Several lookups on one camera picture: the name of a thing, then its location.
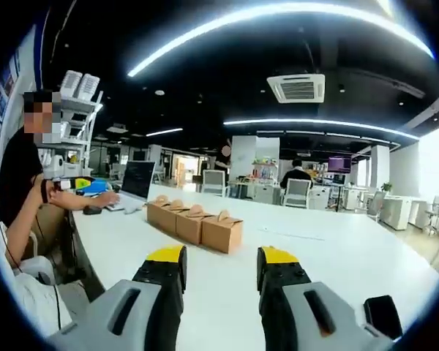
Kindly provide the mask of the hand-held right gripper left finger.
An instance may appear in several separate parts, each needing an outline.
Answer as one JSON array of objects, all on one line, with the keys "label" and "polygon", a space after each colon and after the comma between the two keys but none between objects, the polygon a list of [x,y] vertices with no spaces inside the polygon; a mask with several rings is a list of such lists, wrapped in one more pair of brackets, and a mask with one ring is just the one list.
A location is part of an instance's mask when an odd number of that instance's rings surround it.
[{"label": "hand-held right gripper left finger", "polygon": [[174,350],[186,281],[186,246],[158,249],[48,343],[55,350]]}]

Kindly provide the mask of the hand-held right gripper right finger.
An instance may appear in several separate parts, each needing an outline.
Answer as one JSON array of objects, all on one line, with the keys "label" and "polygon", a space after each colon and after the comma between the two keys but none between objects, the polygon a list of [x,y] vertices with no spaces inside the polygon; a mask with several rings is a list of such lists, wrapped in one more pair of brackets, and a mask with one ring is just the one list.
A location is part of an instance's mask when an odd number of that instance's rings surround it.
[{"label": "hand-held right gripper right finger", "polygon": [[353,307],[299,260],[273,246],[257,253],[259,314],[267,350],[389,350],[393,341],[358,324]]}]

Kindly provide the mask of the person's left hand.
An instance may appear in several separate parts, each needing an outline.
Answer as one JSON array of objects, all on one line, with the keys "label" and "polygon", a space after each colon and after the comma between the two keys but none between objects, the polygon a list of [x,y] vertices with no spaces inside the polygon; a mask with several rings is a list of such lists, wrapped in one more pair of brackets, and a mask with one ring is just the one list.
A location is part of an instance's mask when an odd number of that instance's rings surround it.
[{"label": "person's left hand", "polygon": [[59,191],[56,183],[52,180],[43,179],[40,183],[40,194],[43,203],[49,203],[52,197]]}]

